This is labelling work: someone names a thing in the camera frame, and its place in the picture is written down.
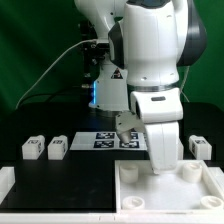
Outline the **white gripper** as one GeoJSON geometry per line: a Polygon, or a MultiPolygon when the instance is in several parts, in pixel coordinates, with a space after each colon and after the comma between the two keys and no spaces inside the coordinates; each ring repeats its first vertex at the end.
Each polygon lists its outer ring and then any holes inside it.
{"type": "MultiPolygon", "coordinates": [[[[132,140],[131,132],[144,132],[144,124],[138,116],[125,111],[115,117],[116,134],[123,143],[132,140]]],[[[145,126],[146,144],[153,172],[174,170],[179,153],[179,124],[167,122],[145,126]]]]}

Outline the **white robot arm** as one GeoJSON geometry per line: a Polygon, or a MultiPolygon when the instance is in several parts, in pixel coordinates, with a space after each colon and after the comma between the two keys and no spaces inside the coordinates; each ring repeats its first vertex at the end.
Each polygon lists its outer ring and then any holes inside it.
{"type": "Polygon", "coordinates": [[[153,171],[177,165],[183,118],[179,66],[195,63],[206,31],[193,0],[74,0],[104,50],[90,107],[117,114],[116,132],[146,136],[153,171]]]}

